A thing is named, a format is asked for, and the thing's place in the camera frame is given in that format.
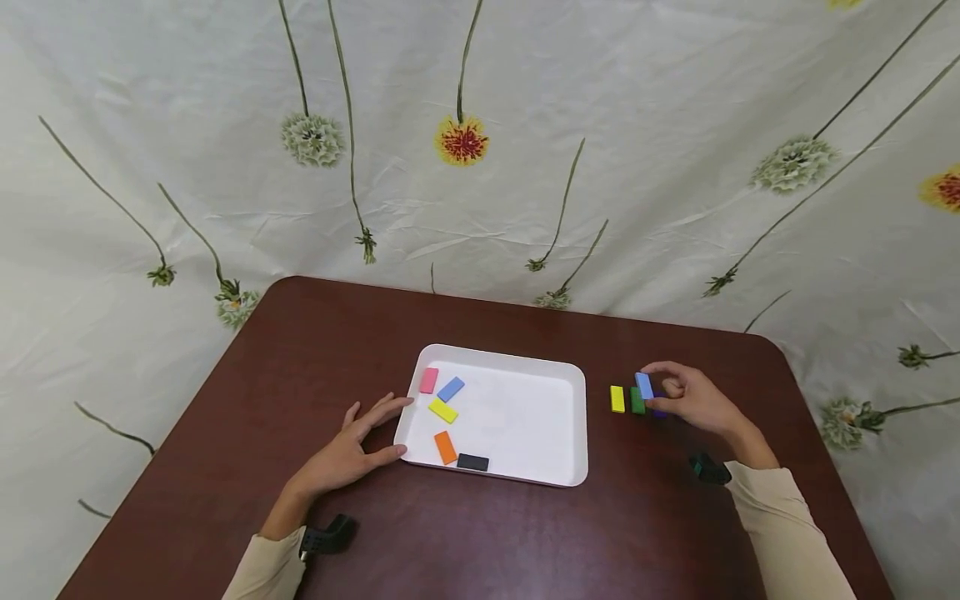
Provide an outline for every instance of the black clip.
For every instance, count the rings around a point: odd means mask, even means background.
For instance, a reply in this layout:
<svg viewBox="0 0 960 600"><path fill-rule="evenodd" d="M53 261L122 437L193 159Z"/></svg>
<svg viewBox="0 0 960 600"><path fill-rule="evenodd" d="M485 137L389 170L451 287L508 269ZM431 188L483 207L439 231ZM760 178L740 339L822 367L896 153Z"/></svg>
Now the black clip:
<svg viewBox="0 0 960 600"><path fill-rule="evenodd" d="M338 554L350 546L357 531L357 520L352 516L336 515L333 521L320 531L306 528L300 542L300 559L311 554Z"/></svg>
<svg viewBox="0 0 960 600"><path fill-rule="evenodd" d="M727 466L722 463L717 465L706 452L691 456L689 462L693 472L697 474L697 479L704 483L726 486L733 479Z"/></svg>

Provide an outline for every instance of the fabric backdrop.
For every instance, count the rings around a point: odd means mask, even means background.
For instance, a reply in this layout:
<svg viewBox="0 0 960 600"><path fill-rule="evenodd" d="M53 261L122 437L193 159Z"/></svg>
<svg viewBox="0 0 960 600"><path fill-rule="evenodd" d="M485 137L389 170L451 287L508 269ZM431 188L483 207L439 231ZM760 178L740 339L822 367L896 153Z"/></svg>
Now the fabric backdrop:
<svg viewBox="0 0 960 600"><path fill-rule="evenodd" d="M956 597L960 0L0 7L4 597L291 274L766 336L898 597Z"/></svg>

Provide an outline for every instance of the yellow block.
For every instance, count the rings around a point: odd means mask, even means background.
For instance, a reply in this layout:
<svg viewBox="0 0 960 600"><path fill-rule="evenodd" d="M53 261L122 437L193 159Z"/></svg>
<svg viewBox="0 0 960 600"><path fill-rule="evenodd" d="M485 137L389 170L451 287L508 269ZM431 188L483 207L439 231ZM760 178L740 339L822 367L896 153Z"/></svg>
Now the yellow block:
<svg viewBox="0 0 960 600"><path fill-rule="evenodd" d="M434 415L436 415L437 417L440 417L441 419L445 420L448 423L452 423L459 415L457 411L447 406L446 402L444 402L439 398L434 398L433 401L430 402L430 406L428 406L427 408L433 411ZM623 412L623 391L622 390L620 391L620 412L621 413Z"/></svg>
<svg viewBox="0 0 960 600"><path fill-rule="evenodd" d="M615 413L623 413L627 410L623 404L623 388L618 385L610 386L610 408Z"/></svg>

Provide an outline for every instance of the orange block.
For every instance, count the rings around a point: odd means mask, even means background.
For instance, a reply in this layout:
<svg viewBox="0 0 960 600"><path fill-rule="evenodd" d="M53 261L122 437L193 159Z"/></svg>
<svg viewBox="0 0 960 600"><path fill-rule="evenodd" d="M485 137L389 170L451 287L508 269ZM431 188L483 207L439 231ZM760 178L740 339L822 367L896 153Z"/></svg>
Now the orange block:
<svg viewBox="0 0 960 600"><path fill-rule="evenodd" d="M440 460L443 461L445 465L449 465L457 460L457 451L453 449L450 434L441 431L433 437L433 441L437 443L437 449L440 450Z"/></svg>

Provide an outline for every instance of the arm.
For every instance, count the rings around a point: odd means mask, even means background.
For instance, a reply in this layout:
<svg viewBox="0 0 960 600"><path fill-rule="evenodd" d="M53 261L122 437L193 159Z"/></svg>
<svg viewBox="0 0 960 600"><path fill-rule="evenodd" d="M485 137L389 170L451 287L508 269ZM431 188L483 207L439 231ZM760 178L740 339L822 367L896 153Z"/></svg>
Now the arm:
<svg viewBox="0 0 960 600"><path fill-rule="evenodd" d="M677 363L653 363L643 372L665 372L669 397L648 400L691 425L720 435L736 462L727 484L770 600L853 599L853 591L817 528L793 475L781 468L760 430L702 372Z"/></svg>
<svg viewBox="0 0 960 600"><path fill-rule="evenodd" d="M305 569L300 540L310 506L320 495L351 484L406 452L406 446L400 444L366 454L360 443L371 429L396 417L412 402L412 398L387 394L360 419L356 418L360 402L347 410L337 437L283 487L260 533L247 546L223 600L293 599Z"/></svg>

